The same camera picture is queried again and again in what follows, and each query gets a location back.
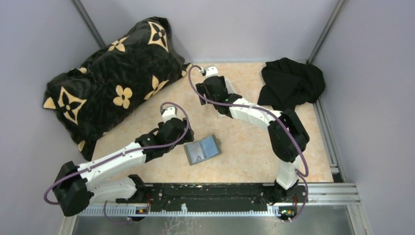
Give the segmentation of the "silver grey card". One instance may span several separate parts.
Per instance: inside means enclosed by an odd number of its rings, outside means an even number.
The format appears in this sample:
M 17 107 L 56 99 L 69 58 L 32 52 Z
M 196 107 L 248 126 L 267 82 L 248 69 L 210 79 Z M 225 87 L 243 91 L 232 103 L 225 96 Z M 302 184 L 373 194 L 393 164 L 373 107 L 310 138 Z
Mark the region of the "silver grey card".
M 198 142 L 191 143 L 187 147 L 190 162 L 192 164 L 203 161 L 206 157 L 202 149 L 202 145 Z

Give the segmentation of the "grey card holder wallet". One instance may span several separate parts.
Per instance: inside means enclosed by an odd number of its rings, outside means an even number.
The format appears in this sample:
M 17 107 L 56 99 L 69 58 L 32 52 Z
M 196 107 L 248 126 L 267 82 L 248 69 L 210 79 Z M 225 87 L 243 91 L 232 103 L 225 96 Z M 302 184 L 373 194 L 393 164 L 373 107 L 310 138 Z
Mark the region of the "grey card holder wallet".
M 195 165 L 222 154 L 221 142 L 215 135 L 184 145 L 189 165 Z

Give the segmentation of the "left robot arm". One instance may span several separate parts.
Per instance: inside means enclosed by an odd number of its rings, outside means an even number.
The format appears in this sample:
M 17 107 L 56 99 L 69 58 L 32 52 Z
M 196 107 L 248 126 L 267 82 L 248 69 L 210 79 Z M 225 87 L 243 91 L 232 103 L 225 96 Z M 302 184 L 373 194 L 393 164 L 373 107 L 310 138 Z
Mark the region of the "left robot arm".
M 187 118 L 172 117 L 128 146 L 99 160 L 63 164 L 51 186 L 63 215 L 70 217 L 101 201 L 142 202 L 147 190 L 142 179 L 130 175 L 120 181 L 107 178 L 169 153 L 176 145 L 192 142 L 194 132 Z

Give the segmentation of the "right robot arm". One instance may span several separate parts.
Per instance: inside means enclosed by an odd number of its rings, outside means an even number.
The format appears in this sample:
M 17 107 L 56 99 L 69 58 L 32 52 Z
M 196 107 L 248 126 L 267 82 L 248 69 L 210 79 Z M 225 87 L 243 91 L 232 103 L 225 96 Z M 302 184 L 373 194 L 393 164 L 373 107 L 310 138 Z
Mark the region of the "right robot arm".
M 303 152 L 310 141 L 296 112 L 291 109 L 272 111 L 249 102 L 241 95 L 231 93 L 223 76 L 210 76 L 192 88 L 202 105 L 210 103 L 219 114 L 247 122 L 268 133 L 279 163 L 274 188 L 264 195 L 264 199 L 273 203 L 292 199 L 299 176 L 308 175 Z

